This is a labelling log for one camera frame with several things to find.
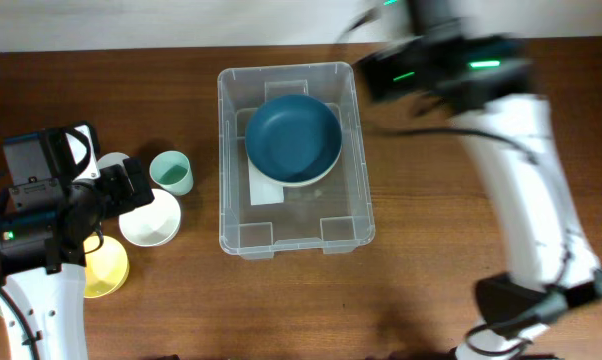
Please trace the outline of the grey cup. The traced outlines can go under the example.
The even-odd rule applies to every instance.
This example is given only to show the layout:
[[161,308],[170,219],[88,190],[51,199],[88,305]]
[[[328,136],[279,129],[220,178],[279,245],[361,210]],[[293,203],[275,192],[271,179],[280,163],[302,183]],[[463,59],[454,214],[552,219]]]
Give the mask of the grey cup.
[[123,166],[123,162],[128,158],[129,158],[129,156],[124,153],[111,152],[111,153],[108,153],[108,154],[102,156],[97,161],[97,167],[99,169],[105,169],[105,168],[113,166],[113,165]]

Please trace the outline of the mint green cup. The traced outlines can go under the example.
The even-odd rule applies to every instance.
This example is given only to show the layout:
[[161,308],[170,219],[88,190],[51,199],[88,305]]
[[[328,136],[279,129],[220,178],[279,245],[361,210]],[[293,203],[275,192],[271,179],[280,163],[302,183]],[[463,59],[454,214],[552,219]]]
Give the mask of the mint green cup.
[[194,186],[193,171],[189,159],[178,151],[165,151],[151,162],[151,179],[174,196],[189,193]]

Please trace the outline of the dark blue plate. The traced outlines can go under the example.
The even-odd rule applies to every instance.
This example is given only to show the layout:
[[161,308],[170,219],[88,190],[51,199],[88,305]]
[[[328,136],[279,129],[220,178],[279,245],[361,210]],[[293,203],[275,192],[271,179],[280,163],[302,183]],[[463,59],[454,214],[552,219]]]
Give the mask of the dark blue plate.
[[296,182],[325,171],[342,149],[333,111],[307,95],[284,95],[260,106],[247,123],[247,156],[265,175]]

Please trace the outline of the cream plate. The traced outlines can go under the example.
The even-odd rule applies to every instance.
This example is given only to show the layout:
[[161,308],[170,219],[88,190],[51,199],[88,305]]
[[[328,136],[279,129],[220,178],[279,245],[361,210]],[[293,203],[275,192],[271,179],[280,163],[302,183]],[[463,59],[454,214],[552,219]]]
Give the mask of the cream plate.
[[320,180],[322,180],[324,177],[326,177],[331,171],[332,169],[337,165],[337,163],[341,160],[341,153],[342,151],[339,152],[336,160],[322,173],[320,173],[319,175],[317,175],[316,177],[313,177],[311,179],[308,180],[304,180],[304,181],[296,181],[296,182],[285,182],[285,181],[279,181],[276,180],[274,178],[271,178],[267,175],[265,175],[262,171],[260,171],[251,161],[250,157],[246,155],[247,157],[247,162],[249,164],[249,166],[251,168],[254,169],[254,171],[259,174],[260,176],[262,176],[265,181],[275,184],[277,186],[282,186],[282,187],[291,187],[291,188],[301,188],[301,187],[307,187],[310,186],[312,184],[315,184],[317,182],[319,182]]

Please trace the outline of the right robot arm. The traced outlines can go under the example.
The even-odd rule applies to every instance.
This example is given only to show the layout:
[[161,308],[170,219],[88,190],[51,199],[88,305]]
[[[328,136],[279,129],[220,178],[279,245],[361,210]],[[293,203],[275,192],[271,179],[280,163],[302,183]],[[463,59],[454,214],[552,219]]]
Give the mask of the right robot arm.
[[468,33],[448,1],[378,1],[388,48],[358,62],[370,98],[440,98],[490,197],[507,243],[505,272],[479,280],[478,322],[453,359],[523,359],[565,314],[602,301],[602,264],[583,232],[522,43]]

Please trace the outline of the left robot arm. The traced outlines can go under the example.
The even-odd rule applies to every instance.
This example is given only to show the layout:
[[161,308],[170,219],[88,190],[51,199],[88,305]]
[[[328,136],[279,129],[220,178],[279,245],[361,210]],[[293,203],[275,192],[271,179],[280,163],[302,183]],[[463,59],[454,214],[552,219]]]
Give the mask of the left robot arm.
[[14,359],[85,359],[84,242],[103,221],[153,202],[136,158],[100,169],[95,128],[80,122],[13,136],[2,150],[0,306]]

